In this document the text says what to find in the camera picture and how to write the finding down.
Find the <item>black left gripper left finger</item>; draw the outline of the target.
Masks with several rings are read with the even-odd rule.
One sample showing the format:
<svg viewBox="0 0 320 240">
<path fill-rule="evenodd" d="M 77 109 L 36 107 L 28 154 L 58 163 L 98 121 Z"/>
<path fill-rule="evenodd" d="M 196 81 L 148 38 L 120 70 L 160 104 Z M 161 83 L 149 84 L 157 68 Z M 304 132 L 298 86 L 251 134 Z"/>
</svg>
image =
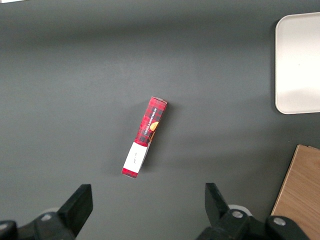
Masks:
<svg viewBox="0 0 320 240">
<path fill-rule="evenodd" d="M 90 184 L 82 184 L 58 209 L 46 211 L 18 227 L 14 220 L 0 222 L 2 240 L 75 240 L 93 211 Z"/>
</svg>

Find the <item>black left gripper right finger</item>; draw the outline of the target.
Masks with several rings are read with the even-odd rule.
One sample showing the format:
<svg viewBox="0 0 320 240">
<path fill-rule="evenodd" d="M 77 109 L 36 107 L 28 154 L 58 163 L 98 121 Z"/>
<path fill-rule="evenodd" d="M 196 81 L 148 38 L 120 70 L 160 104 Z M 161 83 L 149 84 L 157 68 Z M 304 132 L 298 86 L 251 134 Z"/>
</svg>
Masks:
<svg viewBox="0 0 320 240">
<path fill-rule="evenodd" d="M 215 183 L 205 184 L 205 211 L 210 226 L 198 240 L 308 240 L 292 219 L 269 216 L 264 222 L 240 208 L 231 208 Z"/>
</svg>

